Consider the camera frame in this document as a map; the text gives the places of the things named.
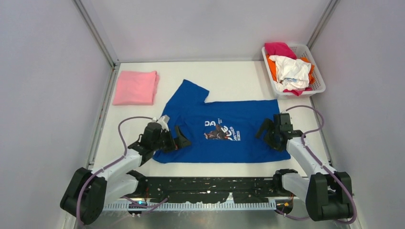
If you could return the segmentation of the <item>blue printed t shirt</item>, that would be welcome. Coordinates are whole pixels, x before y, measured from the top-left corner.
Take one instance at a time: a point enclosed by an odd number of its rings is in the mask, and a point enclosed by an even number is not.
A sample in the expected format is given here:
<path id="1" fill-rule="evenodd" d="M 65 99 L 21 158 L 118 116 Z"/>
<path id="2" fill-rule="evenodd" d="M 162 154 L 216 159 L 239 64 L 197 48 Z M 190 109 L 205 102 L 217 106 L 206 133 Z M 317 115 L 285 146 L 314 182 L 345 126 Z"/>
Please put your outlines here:
<path id="1" fill-rule="evenodd" d="M 266 118 L 279 113 L 277 100 L 209 102 L 209 91 L 183 80 L 162 114 L 176 137 L 178 126 L 190 146 L 171 152 L 157 151 L 159 163 L 266 163 L 291 158 L 256 138 Z"/>

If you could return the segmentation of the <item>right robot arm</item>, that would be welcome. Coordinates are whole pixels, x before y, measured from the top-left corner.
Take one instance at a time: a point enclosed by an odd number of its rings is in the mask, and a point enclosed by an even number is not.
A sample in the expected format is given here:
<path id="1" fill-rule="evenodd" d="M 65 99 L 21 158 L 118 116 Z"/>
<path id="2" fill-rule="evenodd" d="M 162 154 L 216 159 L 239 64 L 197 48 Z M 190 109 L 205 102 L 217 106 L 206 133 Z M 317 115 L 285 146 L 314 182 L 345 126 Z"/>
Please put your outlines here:
<path id="1" fill-rule="evenodd" d="M 264 140 L 273 150 L 289 153 L 307 175 L 303 178 L 294 169 L 276 171 L 272 187 L 277 195 L 290 192 L 303 200 L 313 221 L 355 218 L 351 177 L 316 156 L 305 134 L 293 128 L 288 113 L 276 114 L 273 119 L 265 118 L 256 138 Z"/>

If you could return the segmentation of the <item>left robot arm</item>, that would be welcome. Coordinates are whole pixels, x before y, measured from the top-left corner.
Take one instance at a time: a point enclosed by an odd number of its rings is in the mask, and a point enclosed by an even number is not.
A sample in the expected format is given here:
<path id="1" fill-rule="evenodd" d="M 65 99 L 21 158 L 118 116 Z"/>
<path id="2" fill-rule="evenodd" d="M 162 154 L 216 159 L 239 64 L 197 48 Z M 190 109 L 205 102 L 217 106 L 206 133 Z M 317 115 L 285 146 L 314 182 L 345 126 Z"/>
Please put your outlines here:
<path id="1" fill-rule="evenodd" d="M 144 165 L 156 151 L 171 153 L 188 146 L 191 141 L 174 128 L 175 135 L 167 125 L 150 122 L 137 141 L 124 146 L 124 154 L 108 165 L 92 171 L 77 169 L 61 199 L 60 208 L 84 225 L 92 224 L 104 206 L 132 194 L 139 198 L 148 190 L 147 178 L 134 169 Z"/>

